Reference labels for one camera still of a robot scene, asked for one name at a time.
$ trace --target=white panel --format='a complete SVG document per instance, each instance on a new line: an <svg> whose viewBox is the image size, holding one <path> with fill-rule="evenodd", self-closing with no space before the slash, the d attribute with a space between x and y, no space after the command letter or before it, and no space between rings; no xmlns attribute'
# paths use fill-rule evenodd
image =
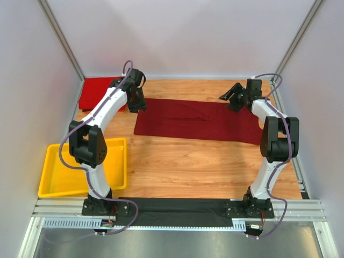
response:
<svg viewBox="0 0 344 258"><path fill-rule="evenodd" d="M0 253L16 257L47 146L66 132L81 82L37 1L0 4Z"/></svg>
<svg viewBox="0 0 344 258"><path fill-rule="evenodd" d="M344 1L325 1L287 64L283 105L300 119L300 159L344 257Z"/></svg>
<svg viewBox="0 0 344 258"><path fill-rule="evenodd" d="M242 77L275 71L313 0L49 0L84 74Z"/></svg>

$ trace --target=cable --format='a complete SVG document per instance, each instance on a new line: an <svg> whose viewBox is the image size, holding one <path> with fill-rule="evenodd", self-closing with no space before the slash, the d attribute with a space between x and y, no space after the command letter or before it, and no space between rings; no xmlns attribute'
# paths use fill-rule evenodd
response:
<svg viewBox="0 0 344 258"><path fill-rule="evenodd" d="M269 235L271 235L272 233L274 233L281 225L283 219L284 219L284 216L286 214L286 210L288 208L288 202L286 201L286 199L283 199L283 198L280 198L280 197L276 197L274 195L272 195L272 193L270 192L269 188L270 188L270 182L271 180L273 179L274 175L276 174L277 170L279 169L279 167L285 165L285 164L288 164L289 161L291 160L291 156L292 156L292 147L291 147L291 139L290 139L290 132L289 132L289 128L288 128L288 125L286 123L286 120L285 118L283 117L283 115L273 106L270 104L270 102L268 102L269 100L269 96L271 96L271 94L273 94L277 89L278 87L282 84L282 81L283 81L283 78L280 74L276 74L276 73L267 73L267 74L260 74L260 75L257 75L257 76L254 76L254 78L259 78L259 77L262 77L262 76L267 76L267 75L274 75L274 76L277 76L279 78L279 82L277 84L277 86L269 93L267 94L267 96L265 97L265 103L267 104L267 106L272 110L274 111L282 120L283 122L283 125L284 125L284 128L285 128L285 132L286 132L286 138L287 138L287 141L288 141L288 159L286 161L283 161L281 162L280 164L278 164L273 172L271 173L269 179L268 179L268 182L267 182L267 192L268 192L268 195L273 198L273 199L276 199L276 200L281 200L284 202L285 206L284 206L284 210L283 210L283 213L282 213L282 216L281 218L279 219L279 222L277 223L276 227L271 230L269 233L267 233L266 235L263 235L263 236L260 236L259 238L265 238Z"/></svg>
<svg viewBox="0 0 344 258"><path fill-rule="evenodd" d="M134 221L136 220L137 216L138 216L138 213L139 213L139 207L138 205L133 202L132 200L127 200L127 199L112 199L112 198L105 198L103 196L101 196L99 193L97 193L97 191L93 188L92 184L91 184L91 181L90 181L90 177L89 177L89 171L87 168L82 168L82 167L74 167L74 166L71 166L69 165L68 163L65 162L65 160L63 159L62 157L62 148L63 148L63 145L66 143L66 141L68 140L68 138L73 134L75 133L79 128L81 128L82 126L86 125L87 123L89 123L90 121L92 121L95 116L99 113L99 111L103 108L103 106L106 104L106 102L110 99L111 96L113 96L113 94L116 93L116 91L125 83L125 81L127 80L127 78L129 77L129 74L130 72L132 71L133 69L133 61L131 60L128 60L125 62L124 66L123 66L123 73L125 72L125 68L126 68L126 65L130 63L130 67L128 69L128 72L126 73L126 75L124 76L123 80L117 85L117 87L114 89L114 91L112 93L110 93L109 97L107 97L105 100L103 100L103 102L100 104L100 106L97 108L97 110L93 113L93 115L85 120L84 122L82 122L81 124L79 124L78 126L76 126L74 129L72 129L67 135L66 137L63 138L63 140L61 141L61 144L60 144L60 147L59 147L59 158L62 162L62 164L64 164L67 168L71 168L71 169L77 169L77 170L84 170L85 173L86 173L86 178L87 178L87 182L88 182L88 185L90 187L90 189L93 191L93 193L100 199L103 199L103 200L106 200L106 201L109 201L109 202L126 202L126 203L131 203L135 206L135 215L134 215L134 218L126 225L124 226L123 228L119 229L119 230L116 230L116 231L112 231L112 232L108 232L108 233L104 233L103 235L114 235L114 234L118 234L124 230L126 230L128 227L130 227ZM97 235L95 233L92 233L92 234L88 234L88 235L84 235L84 236L81 236L77 239L72 239L72 240L69 240L69 241L63 241L63 242L54 242L54 241L50 241L49 239L47 239L45 237L45 235L43 235L43 238L45 241L47 241L48 243L52 243L52 244L64 244L64 243L71 243L71 242L74 242L74 241L79 241L79 240L82 240L84 238L87 238L87 237L91 237L93 235Z"/></svg>

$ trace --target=folded red cloth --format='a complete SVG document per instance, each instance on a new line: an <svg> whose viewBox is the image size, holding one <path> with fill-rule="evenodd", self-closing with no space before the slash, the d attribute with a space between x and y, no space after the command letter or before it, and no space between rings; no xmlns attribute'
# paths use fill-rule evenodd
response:
<svg viewBox="0 0 344 258"><path fill-rule="evenodd" d="M134 134L161 137L239 141L259 145L258 117L246 108L234 112L226 103L146 98Z"/></svg>
<svg viewBox="0 0 344 258"><path fill-rule="evenodd" d="M79 109L92 110L104 97L110 83L120 77L86 78L79 99Z"/></svg>

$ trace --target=yellow tray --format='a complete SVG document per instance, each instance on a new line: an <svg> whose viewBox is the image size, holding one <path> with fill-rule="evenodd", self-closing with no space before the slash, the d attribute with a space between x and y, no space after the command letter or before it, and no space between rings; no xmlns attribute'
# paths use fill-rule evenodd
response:
<svg viewBox="0 0 344 258"><path fill-rule="evenodd" d="M125 189L127 186L127 141L125 138L106 139L107 155L104 170L107 182L112 190ZM60 144L48 147L45 156L38 196L59 197L79 195L88 192L84 171L65 167L59 158ZM69 155L69 145L62 149L64 160L71 166L78 167L74 157Z"/></svg>

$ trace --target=metal floor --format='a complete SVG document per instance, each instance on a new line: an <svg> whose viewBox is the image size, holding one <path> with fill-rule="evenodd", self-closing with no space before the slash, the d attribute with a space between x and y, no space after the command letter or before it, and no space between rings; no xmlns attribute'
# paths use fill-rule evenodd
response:
<svg viewBox="0 0 344 258"><path fill-rule="evenodd" d="M267 221L265 232L275 226ZM81 229L43 229L50 241L67 241L91 233ZM239 232L127 230L118 235L89 237L64 245L40 237L36 258L69 257L322 257L313 224L284 222L266 239Z"/></svg>

